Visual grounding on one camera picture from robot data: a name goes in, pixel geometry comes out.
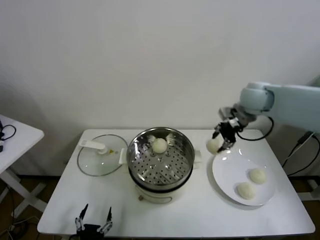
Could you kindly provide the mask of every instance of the glass lid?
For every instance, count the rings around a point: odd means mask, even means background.
[[[81,172],[89,176],[105,176],[113,173],[119,164],[121,149],[128,147],[127,142],[118,135],[106,134],[92,140],[82,140],[77,165]]]

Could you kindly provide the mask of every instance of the pot handle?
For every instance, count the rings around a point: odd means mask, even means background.
[[[120,151],[120,158],[119,158],[119,164],[120,165],[124,165],[124,167],[122,167],[122,171],[124,173],[128,173],[128,165],[127,165],[127,150],[128,148],[122,148]]]
[[[194,150],[193,169],[200,168],[201,164],[202,164],[201,152],[199,150]]]

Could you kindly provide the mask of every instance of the lid handle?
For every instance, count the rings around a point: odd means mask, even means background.
[[[98,154],[106,154],[109,149],[105,144],[97,141],[81,140],[79,146],[83,148],[96,149]]]

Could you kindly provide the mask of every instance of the white plate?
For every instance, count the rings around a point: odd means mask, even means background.
[[[263,169],[267,176],[264,184],[251,181],[249,171]],[[276,186],[273,174],[268,166],[258,166],[254,159],[248,159],[241,150],[234,146],[232,150],[225,150],[215,156],[212,164],[213,176],[221,190],[238,203],[249,206],[261,206],[267,203],[275,194]],[[251,200],[244,199],[237,192],[237,185],[248,182],[254,185],[256,196]]]

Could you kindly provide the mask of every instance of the black cable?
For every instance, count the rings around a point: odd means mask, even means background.
[[[9,231],[11,237],[14,240],[18,240],[21,239],[27,232],[29,229],[29,223],[27,221],[21,222],[21,223],[15,223],[14,224],[14,230]]]
[[[8,139],[12,138],[12,137],[16,134],[16,132],[17,132],[17,129],[16,129],[15,126],[13,126],[13,125],[11,125],[11,124],[8,124],[8,125],[3,126],[3,128],[0,130],[0,134],[3,133],[3,130],[4,130],[6,127],[12,127],[12,128],[14,129],[14,132],[13,132],[13,134],[12,134],[11,136],[8,136],[8,137],[6,137],[6,138],[2,138],[2,139],[1,139],[2,141],[5,141],[5,140],[8,140]]]
[[[286,158],[286,160],[285,160],[284,163],[282,164],[282,167],[284,167],[284,166],[287,164],[289,158],[290,158],[291,155],[294,153],[294,151],[296,150],[296,148],[299,147],[299,146],[300,146],[300,144],[297,143],[297,144],[294,146],[294,148],[292,148],[292,150],[291,150],[291,152],[289,153],[288,157]]]
[[[3,233],[0,235],[0,239],[1,239],[5,234],[7,234],[7,233],[8,233],[7,231],[3,232]]]
[[[36,235],[35,240],[38,240],[39,236],[40,236],[40,232],[38,232],[38,234]]]
[[[312,136],[312,138],[315,139],[315,140],[317,141],[317,143],[318,143],[318,151],[317,151],[315,157],[312,159],[312,161],[311,161],[307,166],[305,166],[304,168],[302,168],[302,169],[300,169],[300,170],[298,170],[298,171],[295,171],[294,173],[288,174],[288,177],[290,177],[290,176],[292,176],[292,175],[294,175],[294,174],[300,173],[301,171],[307,169],[311,164],[314,163],[314,161],[315,161],[315,160],[317,159],[317,157],[319,156],[319,154],[320,154],[320,141],[319,141],[319,139],[318,139],[316,136],[314,136],[314,135]]]
[[[9,187],[9,185],[7,184],[6,187],[8,188],[8,192],[10,193],[11,196],[11,201],[12,201],[12,220],[11,220],[11,225],[13,225],[15,223],[15,200],[14,200],[14,195],[12,193],[11,188]],[[8,233],[7,231],[5,231],[2,235],[0,235],[0,238],[3,237],[5,235],[5,233]]]
[[[272,130],[274,129],[274,125],[275,125],[274,120],[273,120],[271,117],[269,117],[269,116],[268,116],[268,118],[269,118],[270,121],[271,121],[271,127],[270,127],[270,130],[269,130],[264,136],[259,137],[259,138],[256,138],[256,139],[248,139],[248,138],[244,138],[243,136],[240,136],[240,134],[239,134],[238,132],[236,132],[237,136],[238,136],[239,138],[241,138],[242,140],[246,140],[246,141],[259,141],[259,140],[261,140],[261,139],[265,139],[265,138],[268,137],[269,134],[272,132]]]

